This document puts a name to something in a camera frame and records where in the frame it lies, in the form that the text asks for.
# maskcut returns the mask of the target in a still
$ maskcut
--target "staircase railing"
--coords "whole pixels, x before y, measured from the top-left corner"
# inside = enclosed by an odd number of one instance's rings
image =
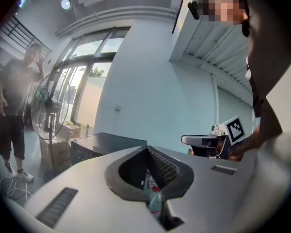
[[[25,51],[34,43],[42,46],[42,56],[46,57],[51,50],[35,37],[15,16],[11,17],[1,28],[2,32],[18,43]]]

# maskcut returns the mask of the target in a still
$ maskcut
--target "black shorts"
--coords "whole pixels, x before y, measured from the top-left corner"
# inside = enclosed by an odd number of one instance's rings
[[[24,122],[22,116],[2,116],[0,114],[0,154],[4,160],[10,159],[11,142],[14,156],[25,159]]]

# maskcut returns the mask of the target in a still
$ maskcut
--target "hand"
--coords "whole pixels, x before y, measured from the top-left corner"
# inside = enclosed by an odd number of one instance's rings
[[[6,102],[6,100],[4,98],[0,99],[0,114],[3,115],[5,117],[5,113],[3,111],[4,107],[7,107],[8,103]]]
[[[238,142],[234,146],[232,146],[232,149],[228,155],[228,159],[230,161],[241,161],[243,158],[244,153],[246,151],[252,149],[251,145],[246,142]]]
[[[220,154],[220,153],[221,153],[222,148],[223,148],[223,146],[224,146],[224,141],[225,141],[224,138],[219,139],[219,141],[218,141],[218,145],[217,145],[217,147],[216,147],[216,148],[217,148],[217,150],[216,150],[216,154]],[[191,155],[194,155],[193,148],[191,148]]]
[[[38,65],[39,68],[43,67],[43,62],[44,62],[44,58],[40,55],[37,59],[36,59],[36,63]]]

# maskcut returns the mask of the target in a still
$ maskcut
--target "black t-shirt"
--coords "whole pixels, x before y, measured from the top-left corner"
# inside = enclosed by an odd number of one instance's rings
[[[267,0],[247,0],[250,15],[248,64],[256,116],[261,116],[258,141],[279,135],[282,130],[266,96],[291,64],[291,34]]]
[[[8,104],[3,109],[4,113],[22,116],[30,84],[39,81],[39,73],[30,67],[24,67],[22,60],[12,59],[1,71],[0,78],[3,83],[3,97]]]

